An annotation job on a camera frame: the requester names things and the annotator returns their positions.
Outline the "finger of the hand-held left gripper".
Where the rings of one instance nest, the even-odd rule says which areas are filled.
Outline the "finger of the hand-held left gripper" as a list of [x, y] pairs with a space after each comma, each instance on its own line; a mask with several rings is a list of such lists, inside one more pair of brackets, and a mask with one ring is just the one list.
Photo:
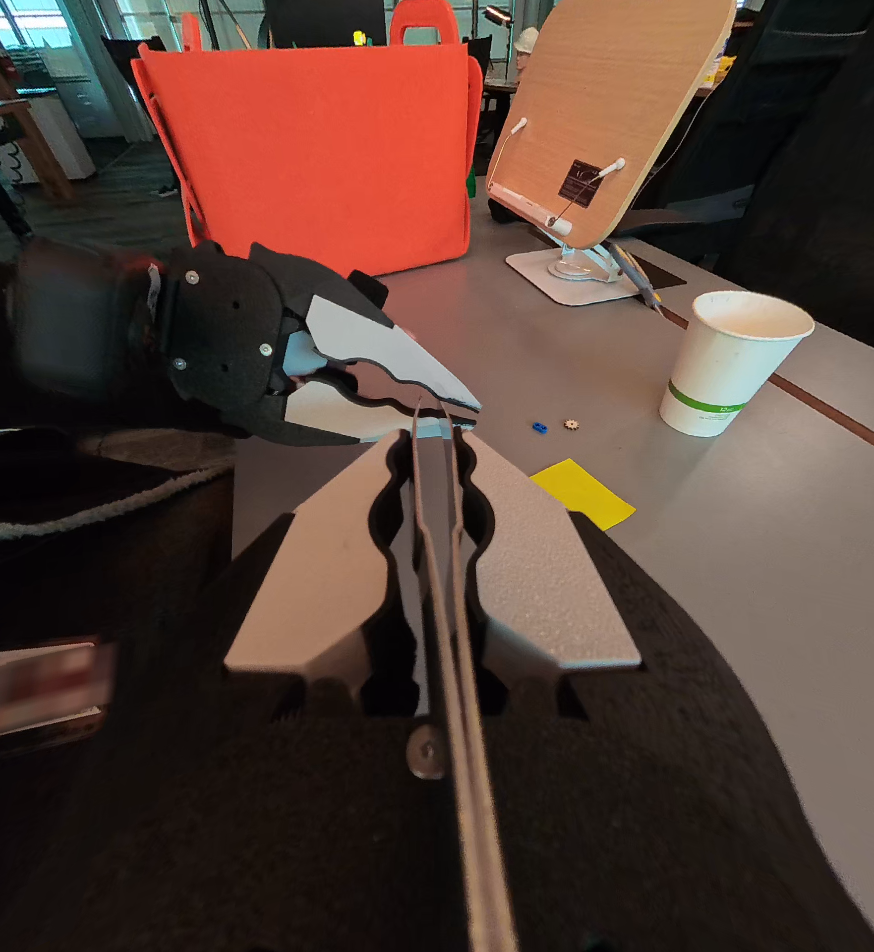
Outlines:
[[471, 390], [401, 327], [385, 326], [320, 295], [304, 318], [315, 349], [330, 362], [371, 363], [398, 383], [414, 384], [469, 411], [481, 403]]
[[364, 398], [330, 378], [308, 378], [283, 399], [288, 446], [375, 444], [394, 432], [446, 438], [452, 426], [476, 427], [474, 419], [452, 409], [411, 409], [393, 398]]

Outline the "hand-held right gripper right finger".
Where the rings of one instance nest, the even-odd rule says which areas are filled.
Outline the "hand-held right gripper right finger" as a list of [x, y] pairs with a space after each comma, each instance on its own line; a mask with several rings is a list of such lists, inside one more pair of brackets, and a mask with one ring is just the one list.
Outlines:
[[595, 526], [474, 432], [455, 430], [452, 446], [479, 710], [502, 714], [517, 687], [533, 682], [553, 690], [561, 712], [581, 715], [571, 676], [642, 664], [586, 547], [582, 530]]

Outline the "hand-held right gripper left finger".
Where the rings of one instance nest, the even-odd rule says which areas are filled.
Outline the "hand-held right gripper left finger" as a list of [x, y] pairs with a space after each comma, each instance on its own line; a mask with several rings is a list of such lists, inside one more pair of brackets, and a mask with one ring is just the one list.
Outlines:
[[226, 654], [229, 674], [333, 680], [367, 715], [416, 713], [417, 641], [392, 550], [411, 469], [410, 434], [396, 429], [295, 509]]

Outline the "yellow sticky note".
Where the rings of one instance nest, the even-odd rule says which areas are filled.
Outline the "yellow sticky note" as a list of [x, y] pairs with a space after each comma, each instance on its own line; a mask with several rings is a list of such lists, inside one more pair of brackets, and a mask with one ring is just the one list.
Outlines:
[[637, 511], [572, 459], [540, 470], [530, 479], [567, 510], [585, 515], [603, 531], [619, 525]]

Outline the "long metal tweezers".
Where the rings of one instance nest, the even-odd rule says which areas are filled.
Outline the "long metal tweezers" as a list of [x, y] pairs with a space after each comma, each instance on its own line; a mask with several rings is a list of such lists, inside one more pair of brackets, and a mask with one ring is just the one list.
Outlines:
[[443, 570], [423, 501], [420, 410], [420, 405], [414, 408], [410, 430], [413, 565], [419, 584], [430, 709], [443, 722], [444, 762], [453, 782], [469, 949], [517, 951], [520, 946], [502, 854], [467, 621], [461, 553], [463, 490], [457, 467], [456, 427], [450, 410], [442, 408], [438, 435], [447, 445], [449, 494], [449, 562]]

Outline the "white paper cup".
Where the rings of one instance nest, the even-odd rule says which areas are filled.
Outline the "white paper cup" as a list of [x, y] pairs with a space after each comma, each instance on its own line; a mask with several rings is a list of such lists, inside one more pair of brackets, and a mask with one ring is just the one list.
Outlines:
[[661, 399], [661, 420], [688, 436], [721, 435], [814, 330], [807, 311], [773, 296], [701, 294]]

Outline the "orange felt storage bin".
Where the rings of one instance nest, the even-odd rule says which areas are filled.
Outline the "orange felt storage bin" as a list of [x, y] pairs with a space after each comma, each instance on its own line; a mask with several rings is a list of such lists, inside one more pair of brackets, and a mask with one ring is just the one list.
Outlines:
[[192, 246], [254, 244], [342, 276], [454, 260], [470, 242], [482, 72], [443, 1], [399, 2], [386, 46], [182, 52], [132, 62]]

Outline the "white cabinet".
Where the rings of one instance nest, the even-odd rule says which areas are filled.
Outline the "white cabinet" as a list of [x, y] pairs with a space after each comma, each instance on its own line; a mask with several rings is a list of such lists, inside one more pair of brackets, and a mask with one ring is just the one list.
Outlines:
[[[56, 93], [29, 96], [30, 113], [66, 177], [84, 181], [96, 174], [96, 166]], [[37, 174], [17, 141], [0, 147], [0, 163], [13, 185], [38, 184]]]

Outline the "wooden book stand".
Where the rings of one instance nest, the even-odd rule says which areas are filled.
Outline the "wooden book stand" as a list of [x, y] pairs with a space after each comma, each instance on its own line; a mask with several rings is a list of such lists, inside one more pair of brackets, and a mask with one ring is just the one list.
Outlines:
[[544, 21], [486, 176], [557, 247], [506, 264], [556, 303], [640, 294], [611, 235], [724, 46], [730, 1], [565, 1]]

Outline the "black monitor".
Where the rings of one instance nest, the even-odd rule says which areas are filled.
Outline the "black monitor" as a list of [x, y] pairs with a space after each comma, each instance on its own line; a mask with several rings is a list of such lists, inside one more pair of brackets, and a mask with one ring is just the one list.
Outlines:
[[277, 49], [387, 45], [383, 1], [264, 1]]

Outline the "black mesh office chair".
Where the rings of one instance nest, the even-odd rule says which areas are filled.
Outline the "black mesh office chair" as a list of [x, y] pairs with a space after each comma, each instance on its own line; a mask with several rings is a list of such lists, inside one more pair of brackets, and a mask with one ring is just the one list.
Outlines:
[[618, 237], [704, 244], [731, 234], [780, 151], [855, 51], [874, 2], [768, 1], [726, 77], [672, 135]]
[[874, 16], [755, 189], [716, 273], [874, 348]]

